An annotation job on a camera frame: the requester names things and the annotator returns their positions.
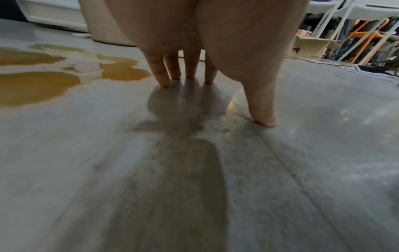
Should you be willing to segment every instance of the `skin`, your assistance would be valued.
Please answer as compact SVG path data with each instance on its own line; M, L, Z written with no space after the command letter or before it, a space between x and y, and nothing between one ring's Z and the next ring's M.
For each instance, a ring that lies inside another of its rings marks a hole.
M221 71L240 81L251 116L276 125L276 79L308 0L105 0L123 33L142 50L160 86L194 78L206 50L205 83Z

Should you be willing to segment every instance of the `dark wall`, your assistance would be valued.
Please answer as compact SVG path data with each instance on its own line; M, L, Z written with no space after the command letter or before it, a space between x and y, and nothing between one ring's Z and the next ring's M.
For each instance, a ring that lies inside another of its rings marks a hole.
M0 0L0 18L27 22L15 0Z

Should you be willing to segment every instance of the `liquid spill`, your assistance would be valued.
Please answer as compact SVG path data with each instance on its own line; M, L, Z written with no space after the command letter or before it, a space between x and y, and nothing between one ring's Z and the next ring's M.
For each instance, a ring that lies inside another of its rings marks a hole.
M53 64L63 61L62 56L44 53L19 51L13 48L0 47L0 66L32 66L37 64Z
M0 106L17 107L50 100L79 84L79 77L69 73L0 74Z
M134 68L138 61L125 57L94 54L80 48L50 44L36 44L29 48L60 53L60 55L0 48L0 66L54 64L68 59L69 52L79 53L82 60L73 66L61 68L63 71L76 73L76 75L56 71L0 74L0 106L16 107L61 96L69 88L81 84L80 77L84 79L84 74L94 73L93 69L88 73L80 71L81 68L86 69L85 64L98 64L96 71L102 71L100 78L97 74L93 77L89 75L88 78L86 76L89 81L101 78L111 81L138 81L150 76L148 71Z

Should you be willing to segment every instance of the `polished concrete floor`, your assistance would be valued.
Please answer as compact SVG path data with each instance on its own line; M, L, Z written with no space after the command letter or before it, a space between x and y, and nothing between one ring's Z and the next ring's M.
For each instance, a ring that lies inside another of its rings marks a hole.
M0 20L0 47L38 44L85 53L49 50L66 60L0 76L90 68L96 54L148 70L136 48ZM169 89L89 79L0 107L0 251L398 251L397 83L287 59L266 129L239 83L203 75L200 63Z

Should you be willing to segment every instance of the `brown puddle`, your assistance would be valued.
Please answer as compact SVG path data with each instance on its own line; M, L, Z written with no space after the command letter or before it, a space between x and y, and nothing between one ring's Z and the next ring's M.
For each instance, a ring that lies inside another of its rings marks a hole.
M50 100L79 84L79 77L69 73L0 74L0 106L16 107Z
M53 64L66 58L44 53L19 51L13 48L0 47L0 66L32 66Z
M50 44L37 44L29 46L29 48L61 53L78 52L83 59L87 59L87 62L82 63L99 64L99 68L102 69L102 78L111 81L138 81L150 76L148 71L134 68L138 62L129 58L105 56L86 52L80 48ZM0 47L0 66L54 64L67 59L67 55L63 56ZM104 64L96 62L96 59L115 63ZM64 67L61 70L81 73L75 66ZM81 84L80 78L71 73L41 71L0 74L0 106L15 107L61 96L68 88Z

